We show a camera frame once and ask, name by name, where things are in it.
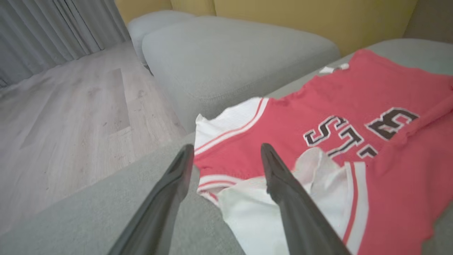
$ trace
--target white fabric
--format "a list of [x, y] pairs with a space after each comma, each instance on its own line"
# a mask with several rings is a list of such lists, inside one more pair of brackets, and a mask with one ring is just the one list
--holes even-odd
[[[339, 167], [321, 149], [314, 147], [299, 157], [295, 168], [294, 177], [342, 238], [354, 196], [351, 165]], [[289, 254], [280, 208], [266, 193], [265, 177], [242, 181], [220, 191], [217, 198], [224, 221], [247, 255]]]
[[225, 181], [225, 182], [233, 182], [233, 183], [238, 183], [243, 181], [242, 179], [231, 177], [228, 175], [223, 175], [223, 174], [213, 174], [213, 175], [208, 175], [208, 176], [203, 176], [200, 178], [200, 182], [198, 185], [203, 185], [207, 184], [212, 181]]
[[348, 63], [344, 63], [344, 64], [339, 65], [336, 68], [325, 66], [323, 69], [321, 69], [319, 71], [319, 73], [320, 74], [332, 74], [337, 69], [341, 69], [341, 70], [349, 69], [349, 64]]
[[190, 13], [174, 10], [161, 10], [131, 20], [127, 25], [127, 30], [129, 31], [132, 44], [134, 45], [135, 52], [140, 61], [146, 65], [145, 56], [142, 51], [142, 41], [145, 35], [193, 17], [195, 17], [195, 15]]
[[368, 188], [366, 186], [365, 163], [354, 163], [357, 180], [357, 207], [355, 219], [352, 224], [351, 234], [346, 243], [351, 254], [357, 254], [365, 233], [366, 221], [368, 220]]
[[195, 123], [195, 155], [251, 128], [262, 116], [268, 98], [251, 98], [225, 109], [217, 118], [207, 120], [201, 114]]

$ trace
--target jersey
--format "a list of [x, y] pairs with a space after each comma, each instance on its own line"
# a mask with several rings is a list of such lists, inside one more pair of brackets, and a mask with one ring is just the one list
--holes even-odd
[[252, 98], [210, 121], [198, 116], [197, 191], [218, 205], [223, 189], [263, 176], [264, 142], [292, 170], [318, 147], [339, 166], [366, 168], [354, 175], [355, 202], [341, 236], [357, 243], [351, 252], [419, 254], [453, 197], [453, 79], [369, 50], [356, 52], [349, 65], [282, 99]]

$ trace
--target gray sofa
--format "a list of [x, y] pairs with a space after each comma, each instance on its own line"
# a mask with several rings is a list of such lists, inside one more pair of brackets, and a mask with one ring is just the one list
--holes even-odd
[[195, 131], [200, 113], [215, 117], [340, 58], [337, 46], [321, 36], [215, 16], [149, 33], [142, 50], [187, 132]]
[[[369, 49], [407, 67], [453, 75], [453, 44], [398, 39]], [[345, 63], [350, 57], [330, 66]], [[295, 80], [269, 97], [280, 98], [295, 92], [316, 74], [317, 71]], [[1, 237], [0, 254], [106, 254], [180, 147], [193, 141], [194, 133], [191, 133], [23, 222]], [[228, 226], [223, 223], [219, 210], [196, 194], [198, 179], [198, 170], [194, 168], [188, 195], [180, 206], [175, 223], [170, 254], [243, 254]], [[452, 205], [438, 220], [435, 236], [424, 244], [423, 253], [451, 254], [451, 240]]]

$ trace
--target wooden floor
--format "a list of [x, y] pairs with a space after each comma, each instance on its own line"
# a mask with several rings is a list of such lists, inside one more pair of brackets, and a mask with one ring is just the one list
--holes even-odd
[[0, 98], [0, 235], [185, 135], [131, 42]]

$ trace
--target gray ottoman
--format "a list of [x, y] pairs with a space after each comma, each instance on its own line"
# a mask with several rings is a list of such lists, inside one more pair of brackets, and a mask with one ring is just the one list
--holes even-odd
[[146, 60], [142, 52], [142, 41], [145, 35], [193, 17], [195, 17], [195, 15], [190, 13], [162, 10], [145, 14], [129, 22], [127, 30], [132, 39], [132, 44], [134, 45], [137, 57], [139, 57], [143, 65], [146, 65]]
[[216, 117], [340, 58], [334, 43], [315, 34], [213, 16], [150, 33], [142, 48], [187, 132], [199, 113]]

